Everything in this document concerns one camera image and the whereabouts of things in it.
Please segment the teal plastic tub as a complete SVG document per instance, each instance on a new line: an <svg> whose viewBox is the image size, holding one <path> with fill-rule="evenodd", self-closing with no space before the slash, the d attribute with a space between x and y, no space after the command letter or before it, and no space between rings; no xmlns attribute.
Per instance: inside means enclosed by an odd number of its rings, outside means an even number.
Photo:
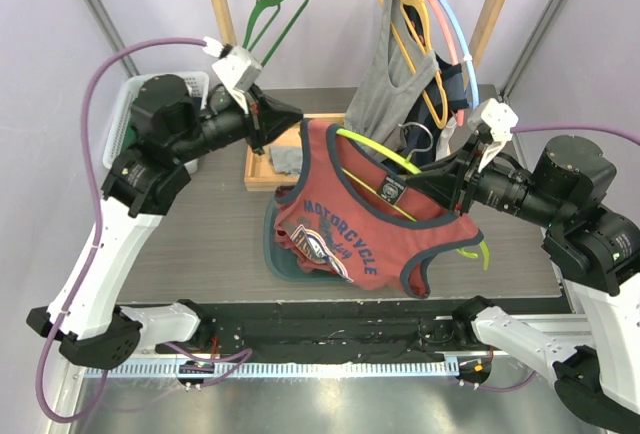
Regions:
<svg viewBox="0 0 640 434"><path fill-rule="evenodd" d="M292 283L346 284L345 279L327 271L314 269L305 272L300 268L297 256L290 250L282 248L275 240L274 224L277 213L276 201L271 198L266 207L263 224L263 253L269 271L277 278Z"/></svg>

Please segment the pink hanger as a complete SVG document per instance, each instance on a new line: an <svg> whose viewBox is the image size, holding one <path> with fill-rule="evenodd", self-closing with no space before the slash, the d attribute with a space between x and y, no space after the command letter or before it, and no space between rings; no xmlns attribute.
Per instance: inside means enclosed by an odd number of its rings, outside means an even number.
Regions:
<svg viewBox="0 0 640 434"><path fill-rule="evenodd" d="M451 25L449 20L447 19L447 16L445 15L444 10L441 8L437 0L424 1L426 3L428 12L432 10L433 14L435 15L436 22L443 34L446 48L449 53L449 62L444 61L439 56L436 56L436 61L441 70L444 89L446 91L449 102L449 118L451 116L455 116L457 119L457 123L459 124L460 121L464 120L464 110L468 107L468 101L462 83L462 66L457 55L456 43L453 39ZM414 9L410 7L406 7L405 10L409 15L409 18L414 27L416 28L418 35L422 37L422 27L419 25L418 14ZM426 92L434 102L437 111L440 111L441 100L438 88L436 86L435 78L424 92Z"/></svg>

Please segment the green folded shirt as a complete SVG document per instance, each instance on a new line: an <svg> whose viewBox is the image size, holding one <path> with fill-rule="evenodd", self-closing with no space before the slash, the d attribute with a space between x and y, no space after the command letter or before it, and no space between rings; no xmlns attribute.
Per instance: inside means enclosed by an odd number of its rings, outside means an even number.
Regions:
<svg viewBox="0 0 640 434"><path fill-rule="evenodd" d="M125 130L123 142L122 142L122 148L123 149L128 148L131 144L133 144L136 141L136 138L137 138L137 134L133 129L133 125L131 123L128 123Z"/></svg>

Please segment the light blue hanger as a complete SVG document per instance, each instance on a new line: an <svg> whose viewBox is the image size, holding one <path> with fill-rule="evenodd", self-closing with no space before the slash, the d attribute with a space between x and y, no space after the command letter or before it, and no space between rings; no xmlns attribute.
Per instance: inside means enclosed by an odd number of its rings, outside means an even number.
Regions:
<svg viewBox="0 0 640 434"><path fill-rule="evenodd" d="M450 6L448 0L437 0L441 8L446 13L451 26L455 32L458 44L462 52L462 61L466 67L466 72L469 78L469 85L467 90L471 94L471 106L475 109L480 104L479 89L477 83L476 69L473 62L473 56L471 55L470 48L466 37L462 31L458 18Z"/></svg>

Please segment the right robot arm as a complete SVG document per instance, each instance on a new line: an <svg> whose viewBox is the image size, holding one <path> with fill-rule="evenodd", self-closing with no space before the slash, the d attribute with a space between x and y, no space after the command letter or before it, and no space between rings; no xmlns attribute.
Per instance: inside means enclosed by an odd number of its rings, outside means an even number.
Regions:
<svg viewBox="0 0 640 434"><path fill-rule="evenodd" d="M516 358L544 377L582 421L637 432L639 229L604 205L616 167L580 136L552 138L530 171L504 156L485 162L483 141L473 135L407 184L456 213L480 203L543 228L543 250L578 298L592 344L556 339L479 296L454 311L453 340L465 349L488 345Z"/></svg>

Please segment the yellow hanger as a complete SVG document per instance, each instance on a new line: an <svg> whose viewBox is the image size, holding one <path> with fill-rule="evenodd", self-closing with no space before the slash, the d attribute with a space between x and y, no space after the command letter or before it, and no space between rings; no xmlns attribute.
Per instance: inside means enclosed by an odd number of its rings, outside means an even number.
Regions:
<svg viewBox="0 0 640 434"><path fill-rule="evenodd" d="M380 6L384 5L384 0L378 0L378 2ZM434 54L435 51L432 47L431 37L430 37L430 34L431 34L430 17L429 17L429 12L426 7L425 1L424 0L399 0L399 2L401 4L400 13L402 14L405 24L407 25L409 32L412 38L414 39L414 41L416 42L416 44L418 45L418 48L421 51L421 53L423 55ZM413 23L409 18L409 15L405 10L405 7L410 7L414 9L418 14L419 25L422 27L422 34L423 34L422 37L418 35L416 28L414 27ZM446 91L444 89L444 82L442 79L441 70L439 66L436 66L435 81L436 81L436 86L438 88L438 92L440 94L440 100L441 100L440 111L437 111L434 105L434 102L431 100L431 98L426 92L423 92L422 97L426 107L429 110L429 113L431 114L432 119L434 120L436 127L439 129L443 129L449 120L449 102L446 95Z"/></svg>

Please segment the white plastic basket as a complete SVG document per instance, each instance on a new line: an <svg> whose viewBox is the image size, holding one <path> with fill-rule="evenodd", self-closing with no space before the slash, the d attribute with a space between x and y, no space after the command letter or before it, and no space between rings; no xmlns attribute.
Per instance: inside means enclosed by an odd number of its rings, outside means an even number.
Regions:
<svg viewBox="0 0 640 434"><path fill-rule="evenodd" d="M200 107L204 108L206 95L209 91L209 75L203 71L173 72L173 75L184 80L192 99L199 99ZM111 126L102 155L102 164L106 169L112 167L113 161L123 150L122 142L127 124L130 121L133 101L146 81L159 76L161 73L134 76L121 86L112 110Z"/></svg>

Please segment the maroon graphic tank top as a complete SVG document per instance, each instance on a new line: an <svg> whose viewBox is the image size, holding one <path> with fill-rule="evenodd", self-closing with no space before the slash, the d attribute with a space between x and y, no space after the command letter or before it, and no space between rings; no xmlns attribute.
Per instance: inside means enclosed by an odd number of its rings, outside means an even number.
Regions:
<svg viewBox="0 0 640 434"><path fill-rule="evenodd" d="M469 216L408 187L338 130L319 119L302 122L302 169L295 185L276 191L274 241L307 273L428 297L431 261L481 243L483 234Z"/></svg>

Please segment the green plastic hanger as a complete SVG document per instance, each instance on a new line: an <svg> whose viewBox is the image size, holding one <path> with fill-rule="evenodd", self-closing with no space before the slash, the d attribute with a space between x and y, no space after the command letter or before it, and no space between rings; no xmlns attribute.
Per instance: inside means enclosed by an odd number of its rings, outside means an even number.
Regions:
<svg viewBox="0 0 640 434"><path fill-rule="evenodd" d="M281 14L282 4L287 0L255 0L254 6L249 14L246 28L244 32L244 38L242 41L242 47L252 53L256 46L260 43L264 35L270 29L276 18ZM289 21L284 25L281 32L273 41L271 47L266 51L260 64L266 66L271 60L277 49L280 47L283 40L289 34L290 30L298 21L301 14L305 11L310 0L302 0L299 7L292 14ZM256 25L265 11L271 10L271 16L265 21L260 31L255 34Z"/></svg>

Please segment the grey tank top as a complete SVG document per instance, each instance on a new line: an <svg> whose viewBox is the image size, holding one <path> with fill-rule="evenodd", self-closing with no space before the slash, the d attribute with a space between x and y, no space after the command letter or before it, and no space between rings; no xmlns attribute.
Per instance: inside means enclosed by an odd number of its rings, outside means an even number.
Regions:
<svg viewBox="0 0 640 434"><path fill-rule="evenodd" d="M405 124L415 103L436 77L435 53L419 45L401 0L381 0L379 39L345 115L343 127L400 153Z"/></svg>

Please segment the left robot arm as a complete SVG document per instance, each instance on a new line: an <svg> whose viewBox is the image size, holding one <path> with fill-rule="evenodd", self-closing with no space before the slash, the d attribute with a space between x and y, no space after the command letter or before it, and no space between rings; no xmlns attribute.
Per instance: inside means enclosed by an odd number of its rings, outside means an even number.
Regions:
<svg viewBox="0 0 640 434"><path fill-rule="evenodd" d="M173 74L146 80L130 109L135 141L112 162L95 223L72 274L27 324L59 344L72 364L112 370L137 349L164 343L193 353L212 343L213 320L190 300L151 308L120 306L117 298L142 247L190 182L187 163L240 140L256 153L299 123L302 111L257 85L233 97L221 84L193 98Z"/></svg>

